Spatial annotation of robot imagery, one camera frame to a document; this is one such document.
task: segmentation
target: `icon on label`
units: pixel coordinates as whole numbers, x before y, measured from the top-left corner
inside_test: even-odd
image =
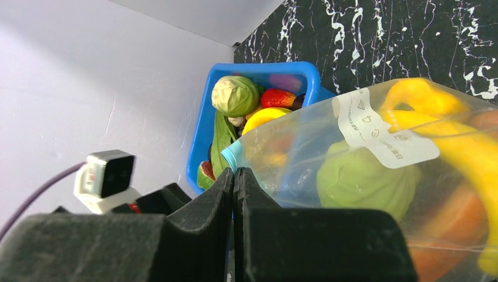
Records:
[[[407,141],[408,139],[410,139],[412,136],[411,135],[408,135],[408,134],[401,134],[401,135],[395,135],[394,136],[394,139],[396,140],[402,140],[402,141]]]
[[[365,104],[363,103],[363,100],[360,100],[360,101],[359,101],[359,104],[358,104],[358,109],[365,110]]]
[[[372,121],[372,117],[371,116],[366,116],[366,117],[362,118],[361,120],[363,120],[363,122],[371,122]]]

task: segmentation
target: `white wall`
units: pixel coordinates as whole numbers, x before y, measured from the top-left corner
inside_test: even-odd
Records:
[[[206,75],[233,50],[105,0],[0,0],[0,224],[92,152],[137,156],[142,193],[185,180]],[[64,205],[74,176],[29,210]]]
[[[111,1],[228,46],[242,42],[283,2],[283,0]]]

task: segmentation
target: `red pepper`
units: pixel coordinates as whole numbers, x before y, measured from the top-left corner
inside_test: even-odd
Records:
[[[266,108],[292,108],[296,96],[291,92],[283,91],[277,88],[266,90],[261,97],[261,106]]]

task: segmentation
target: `cable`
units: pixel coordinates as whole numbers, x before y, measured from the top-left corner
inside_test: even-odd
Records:
[[[47,191],[50,187],[52,187],[55,183],[61,181],[64,179],[66,176],[77,172],[77,170],[82,167],[85,164],[83,163],[78,163],[63,172],[57,174],[56,176],[52,177],[50,180],[45,182],[40,188],[38,188],[36,191],[34,191],[24,202],[17,208],[15,213],[10,216],[10,218],[7,220],[7,222],[2,226],[2,229],[0,230],[0,241],[5,237],[7,232],[12,228],[14,223],[20,218],[20,216],[28,209],[31,204],[38,199],[38,197],[43,194],[45,191]]]

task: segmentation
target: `toy cabbage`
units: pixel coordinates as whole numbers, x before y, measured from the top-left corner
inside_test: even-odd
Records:
[[[229,118],[252,112],[259,103],[258,86],[243,76],[224,76],[216,82],[211,94],[213,107]]]
[[[333,144],[317,172],[321,205],[378,209],[401,221],[420,181],[419,168],[388,169],[367,148],[349,148],[345,142]]]

